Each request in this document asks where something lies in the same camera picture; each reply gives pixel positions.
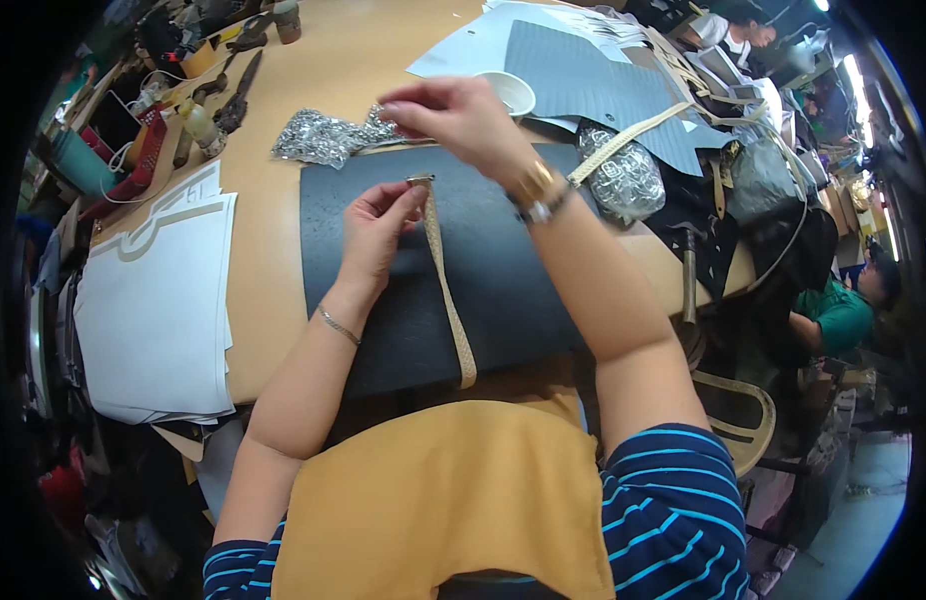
white cup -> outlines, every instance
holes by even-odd
[[[496,97],[506,105],[511,117],[529,114],[536,106],[536,94],[529,84],[516,75],[505,71],[484,71],[476,77],[483,77],[493,86]]]

hand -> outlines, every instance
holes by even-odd
[[[380,118],[409,138],[433,138],[503,188],[540,159],[481,77],[426,79],[384,94]]]
[[[407,181],[380,183],[355,199],[343,212],[343,264],[336,281],[374,303],[389,282],[399,234],[413,229],[425,201],[425,187]]]

navy blue striped shirt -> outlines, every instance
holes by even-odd
[[[603,539],[617,597],[732,598],[749,583],[744,518],[733,461],[719,438],[666,424],[626,439],[603,481]],[[203,567],[205,600],[270,596],[285,520],[273,540],[225,541]],[[441,597],[558,597],[531,577],[467,574]]]

woman's left hand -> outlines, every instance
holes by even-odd
[[[363,192],[343,213],[343,264],[337,282],[354,286],[374,303],[389,283],[399,234],[421,219],[424,186],[380,183]]]

white shirt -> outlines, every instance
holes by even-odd
[[[726,42],[733,54],[739,54],[736,66],[747,68],[746,58],[750,55],[750,42],[737,42],[730,35],[730,21],[718,14],[704,14],[689,24],[700,37],[700,47],[711,48],[719,42]]]

